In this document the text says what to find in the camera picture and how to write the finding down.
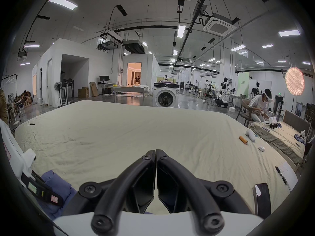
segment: orange battery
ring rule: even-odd
[[[243,143],[248,144],[248,141],[246,141],[246,140],[244,139],[244,137],[240,136],[239,139],[240,139]]]

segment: blue cloth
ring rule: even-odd
[[[71,187],[71,184],[67,183],[53,171],[48,171],[44,173],[41,178],[45,181],[45,184],[50,186],[52,190],[60,195],[64,201],[63,207],[59,207],[37,199],[39,205],[44,210],[44,212],[52,220],[54,220],[61,216],[63,208],[70,202],[77,191]]]
[[[300,137],[298,134],[295,134],[295,135],[294,135],[294,138],[295,138],[298,142],[303,143],[303,144],[305,145],[304,139],[303,139],[302,137]]]

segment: headboard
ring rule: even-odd
[[[287,110],[284,112],[282,121],[285,122],[286,124],[289,124],[298,132],[302,132],[303,130],[305,130],[305,135],[307,135],[311,125],[306,120],[303,120],[300,116],[297,116]]]

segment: bed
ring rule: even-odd
[[[253,122],[250,124],[250,129],[269,143],[295,169],[296,165],[302,162],[305,145],[298,142],[294,135],[300,134],[303,130],[307,135],[310,124],[287,110],[284,113],[283,121],[279,123],[282,128],[270,129],[262,122]]]
[[[263,139],[252,143],[245,132],[217,112],[80,101],[21,124],[15,139],[23,151],[35,151],[34,171],[53,170],[76,190],[88,181],[116,178],[147,151],[162,149],[197,178],[232,183],[251,210],[254,185],[267,183],[273,212],[289,194],[275,170],[285,160]],[[157,190],[147,211],[168,213]]]

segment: washing machine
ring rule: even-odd
[[[153,107],[178,107],[180,84],[154,83]]]

